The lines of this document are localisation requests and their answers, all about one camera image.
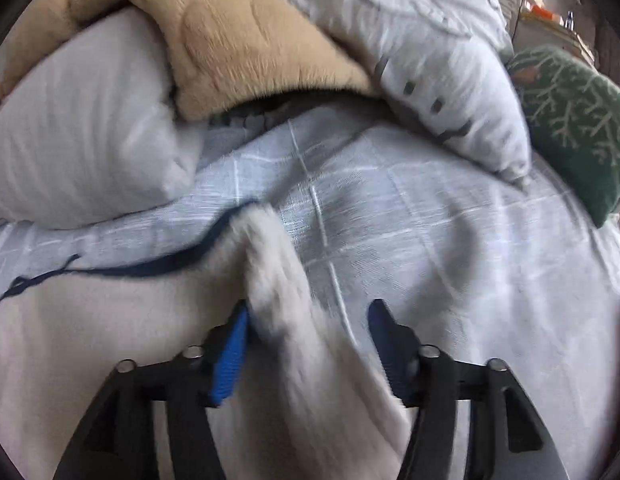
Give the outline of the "white fleece jacket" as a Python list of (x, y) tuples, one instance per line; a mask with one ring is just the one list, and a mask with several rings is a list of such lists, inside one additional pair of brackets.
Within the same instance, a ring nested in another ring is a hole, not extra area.
[(72, 271), (0, 307), (22, 478), (392, 479), (410, 432), (269, 206), (225, 214), (180, 271)]

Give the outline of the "light blue checked duvet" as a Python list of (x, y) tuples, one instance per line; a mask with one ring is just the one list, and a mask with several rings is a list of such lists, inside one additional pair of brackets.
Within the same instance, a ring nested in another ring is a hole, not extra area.
[(273, 206), (313, 295), (365, 356), (380, 298), (453, 358), (506, 361), (568, 475), (594, 477), (620, 400), (616, 222), (596, 228), (541, 158), (520, 191), (369, 103), (290, 105), (195, 132), (194, 188), (168, 206), (73, 231), (0, 228), (0, 442), (24, 477), (52, 477), (118, 361), (172, 358), (239, 292), (196, 266), (139, 281), (102, 271), (191, 247), (246, 200)]

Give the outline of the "grey patterned pillow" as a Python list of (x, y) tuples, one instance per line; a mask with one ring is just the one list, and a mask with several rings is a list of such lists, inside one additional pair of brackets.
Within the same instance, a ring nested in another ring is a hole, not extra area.
[(522, 188), (530, 133), (498, 0), (287, 0), (361, 64), (409, 127)]

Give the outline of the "green coral pattern cushion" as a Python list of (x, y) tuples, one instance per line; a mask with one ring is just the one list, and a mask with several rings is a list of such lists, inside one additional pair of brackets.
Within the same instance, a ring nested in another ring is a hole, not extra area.
[(620, 87), (565, 50), (524, 50), (506, 65), (534, 151), (600, 228), (620, 208)]

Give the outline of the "white bookshelf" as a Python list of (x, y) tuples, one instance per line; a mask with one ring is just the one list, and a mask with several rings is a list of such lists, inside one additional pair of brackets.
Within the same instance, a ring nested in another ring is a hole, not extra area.
[(596, 23), (590, 0), (522, 0), (512, 43), (516, 52), (551, 44), (597, 68)]

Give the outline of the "tan plush blanket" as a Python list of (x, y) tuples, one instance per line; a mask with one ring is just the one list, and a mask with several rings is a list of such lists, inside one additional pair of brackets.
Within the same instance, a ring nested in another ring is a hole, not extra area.
[(186, 120), (293, 90), (374, 91), (363, 68), (286, 0), (33, 0), (7, 36), (0, 96), (124, 1), (165, 37)]

